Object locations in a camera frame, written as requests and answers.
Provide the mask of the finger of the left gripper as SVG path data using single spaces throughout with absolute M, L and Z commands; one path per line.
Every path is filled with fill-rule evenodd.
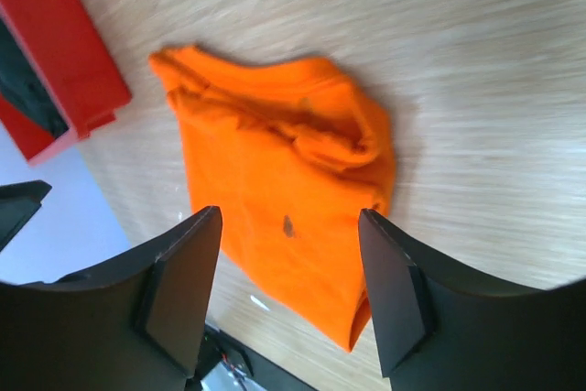
M 52 186 L 31 180 L 1 186 L 0 249 L 4 249 L 42 206 Z

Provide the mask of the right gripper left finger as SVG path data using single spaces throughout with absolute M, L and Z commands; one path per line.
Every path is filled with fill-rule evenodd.
M 222 235 L 210 206 L 54 283 L 1 287 L 4 390 L 181 390 L 195 375 Z

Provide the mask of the orange t shirt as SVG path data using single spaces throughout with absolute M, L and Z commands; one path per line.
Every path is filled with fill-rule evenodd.
M 387 110 L 324 57 L 243 66 L 187 46 L 153 52 L 176 116 L 190 203 L 222 211 L 222 250 L 269 297 L 345 351 L 371 309 L 358 217 L 388 214 Z

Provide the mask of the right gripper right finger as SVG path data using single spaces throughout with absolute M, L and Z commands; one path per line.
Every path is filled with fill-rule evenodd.
M 484 273 L 373 210 L 359 241 L 383 377 L 395 390 L 582 390 L 585 283 Z

